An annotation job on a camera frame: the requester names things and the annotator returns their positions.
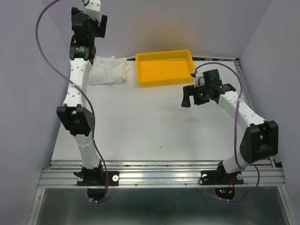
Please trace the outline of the white skirt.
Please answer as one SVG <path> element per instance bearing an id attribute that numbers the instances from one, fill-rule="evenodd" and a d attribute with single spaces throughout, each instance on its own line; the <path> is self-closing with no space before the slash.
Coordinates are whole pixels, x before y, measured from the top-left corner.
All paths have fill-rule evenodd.
<path id="1" fill-rule="evenodd" d="M 106 58 L 96 56 L 90 71 L 89 85 L 120 84 L 127 80 L 130 70 L 126 58 L 116 59 L 114 56 Z"/>

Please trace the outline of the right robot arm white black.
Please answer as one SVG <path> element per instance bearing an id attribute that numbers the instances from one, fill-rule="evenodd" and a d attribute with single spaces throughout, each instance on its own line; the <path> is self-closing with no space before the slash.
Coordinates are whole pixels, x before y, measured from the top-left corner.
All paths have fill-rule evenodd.
<path id="1" fill-rule="evenodd" d="M 234 125 L 244 132 L 240 146 L 232 157 L 221 161 L 216 170 L 202 173 L 202 183 L 226 184 L 256 161 L 278 153 L 278 124 L 256 114 L 238 95 L 231 84 L 223 84 L 217 69 L 191 73 L 194 83 L 183 87 L 182 107 L 215 101 L 234 119 Z"/>

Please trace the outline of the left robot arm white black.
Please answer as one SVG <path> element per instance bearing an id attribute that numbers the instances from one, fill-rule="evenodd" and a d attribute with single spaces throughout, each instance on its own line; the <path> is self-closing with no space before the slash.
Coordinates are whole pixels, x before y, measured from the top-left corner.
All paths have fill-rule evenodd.
<path id="1" fill-rule="evenodd" d="M 73 36 L 70 43 L 70 83 L 62 106 L 56 113 L 74 137 L 82 158 L 81 171 L 75 172 L 79 186 L 98 186 L 105 183 L 101 159 L 93 143 L 95 114 L 86 104 L 86 89 L 96 55 L 95 38 L 104 38 L 107 16 L 100 14 L 100 4 L 72 8 Z"/>

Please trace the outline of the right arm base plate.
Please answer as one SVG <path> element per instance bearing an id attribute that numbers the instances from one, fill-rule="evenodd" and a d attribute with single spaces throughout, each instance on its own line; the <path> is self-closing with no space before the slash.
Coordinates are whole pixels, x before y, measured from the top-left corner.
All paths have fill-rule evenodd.
<path id="1" fill-rule="evenodd" d="M 204 186 L 225 187 L 233 184 L 242 185 L 244 180 L 240 171 L 227 174 L 217 170 L 204 170 L 201 171 L 198 183 Z"/>

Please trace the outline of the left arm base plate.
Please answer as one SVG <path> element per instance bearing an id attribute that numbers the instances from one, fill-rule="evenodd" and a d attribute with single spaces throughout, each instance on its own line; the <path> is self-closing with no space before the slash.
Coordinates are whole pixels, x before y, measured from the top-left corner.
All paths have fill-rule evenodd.
<path id="1" fill-rule="evenodd" d="M 108 171 L 108 178 L 106 178 L 106 174 L 104 173 L 103 178 L 96 176 L 96 177 L 87 177 L 87 178 L 80 178 L 77 177 L 77 186 L 79 187 L 99 187 L 99 186 L 106 186 L 109 187 L 116 187 L 119 185 L 119 171 Z"/>

